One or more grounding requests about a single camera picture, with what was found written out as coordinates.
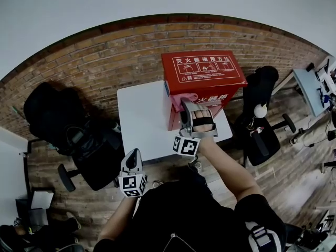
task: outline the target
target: black chair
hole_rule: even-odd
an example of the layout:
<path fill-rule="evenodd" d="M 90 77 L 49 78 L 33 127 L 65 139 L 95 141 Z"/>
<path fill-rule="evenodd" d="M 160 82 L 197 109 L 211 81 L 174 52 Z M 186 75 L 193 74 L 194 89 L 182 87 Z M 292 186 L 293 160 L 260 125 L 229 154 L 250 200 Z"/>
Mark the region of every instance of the black chair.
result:
<path fill-rule="evenodd" d="M 272 66 L 258 68 L 254 74 L 246 77 L 247 87 L 243 89 L 243 113 L 233 124 L 241 148 L 244 150 L 244 167 L 248 157 L 253 166 L 260 165 L 272 157 L 279 149 L 280 143 L 274 133 L 275 129 L 289 126 L 292 132 L 295 125 L 287 114 L 282 115 L 284 121 L 271 126 L 266 118 L 255 118 L 254 109 L 258 104 L 266 105 L 269 101 L 276 81 L 279 79 L 277 69 Z M 253 122 L 253 128 L 264 127 L 261 133 L 248 129 Z"/>
<path fill-rule="evenodd" d="M 81 174 L 97 191 L 119 175 L 124 158 L 121 134 L 112 130 L 115 122 L 88 116 L 75 90 L 55 90 L 40 84 L 27 98 L 24 114 L 30 132 L 56 147 L 58 153 L 72 156 L 77 170 L 58 173 L 68 191 L 75 190 L 71 178 Z"/>

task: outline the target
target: chair armrest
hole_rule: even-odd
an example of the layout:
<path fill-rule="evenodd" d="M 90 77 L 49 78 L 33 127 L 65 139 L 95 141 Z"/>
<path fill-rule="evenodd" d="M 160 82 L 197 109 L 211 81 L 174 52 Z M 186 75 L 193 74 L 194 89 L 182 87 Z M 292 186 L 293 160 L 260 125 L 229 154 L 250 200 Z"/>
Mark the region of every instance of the chair armrest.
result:
<path fill-rule="evenodd" d="M 252 133 L 251 137 L 256 142 L 261 154 L 265 157 L 268 156 L 269 155 L 268 149 L 265 146 L 265 143 L 263 142 L 263 140 L 261 139 L 260 134 L 258 132 L 254 132 Z"/>
<path fill-rule="evenodd" d="M 62 183 L 63 185 L 65 186 L 65 188 L 69 191 L 69 192 L 72 192 L 76 189 L 75 185 L 73 184 L 73 182 L 71 181 L 71 178 L 77 174 L 79 174 L 79 171 L 78 170 L 72 170 L 70 172 L 68 172 L 64 165 L 61 163 L 59 166 L 58 166 L 58 174 L 59 174 L 59 177 L 61 178 L 62 180 Z"/>
<path fill-rule="evenodd" d="M 292 131 L 292 133 L 295 133 L 296 132 L 296 127 L 295 127 L 293 121 L 291 120 L 291 118 L 287 114 L 283 114 L 282 117 L 287 122 L 287 125 L 290 128 L 290 130 Z"/>
<path fill-rule="evenodd" d="M 273 125 L 272 130 L 276 130 L 276 129 L 280 129 L 282 127 L 288 126 L 290 130 L 292 131 L 292 133 L 295 133 L 296 127 L 294 123 L 292 122 L 292 120 L 290 119 L 290 117 L 287 114 L 283 114 L 282 117 L 284 121 L 281 121 L 280 123 Z"/>

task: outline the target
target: white table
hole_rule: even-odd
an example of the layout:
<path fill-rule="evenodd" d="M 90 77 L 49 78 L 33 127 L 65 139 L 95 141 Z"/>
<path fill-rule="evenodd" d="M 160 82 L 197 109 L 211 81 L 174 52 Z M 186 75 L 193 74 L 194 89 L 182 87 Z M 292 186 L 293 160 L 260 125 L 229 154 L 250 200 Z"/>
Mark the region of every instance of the white table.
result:
<path fill-rule="evenodd" d="M 178 130 L 167 130 L 170 109 L 164 106 L 167 97 L 163 81 L 146 83 L 118 90 L 119 118 L 125 154 L 138 148 L 143 161 L 175 154 L 173 143 Z M 214 119 L 222 141 L 232 137 L 224 111 Z"/>

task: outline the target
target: fire extinguisher box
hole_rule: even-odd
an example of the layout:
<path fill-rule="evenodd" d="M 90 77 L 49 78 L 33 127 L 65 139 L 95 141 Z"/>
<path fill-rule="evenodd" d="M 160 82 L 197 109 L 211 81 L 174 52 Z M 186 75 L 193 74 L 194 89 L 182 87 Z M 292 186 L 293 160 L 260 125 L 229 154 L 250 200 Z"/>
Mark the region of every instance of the fire extinguisher box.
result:
<path fill-rule="evenodd" d="M 180 114 L 171 97 L 189 97 L 193 102 L 207 106 L 215 117 L 241 87 L 247 86 L 232 51 L 188 51 L 161 55 L 164 69 L 169 131 L 179 129 Z"/>

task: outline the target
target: backpack strap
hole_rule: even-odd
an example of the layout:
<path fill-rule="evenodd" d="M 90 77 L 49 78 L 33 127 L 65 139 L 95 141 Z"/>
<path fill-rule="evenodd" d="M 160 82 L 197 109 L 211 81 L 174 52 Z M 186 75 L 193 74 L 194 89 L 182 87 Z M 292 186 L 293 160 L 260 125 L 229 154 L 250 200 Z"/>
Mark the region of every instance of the backpack strap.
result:
<path fill-rule="evenodd" d="M 281 252 L 281 244 L 278 235 L 255 222 L 245 222 L 250 231 L 248 242 L 253 252 Z"/>

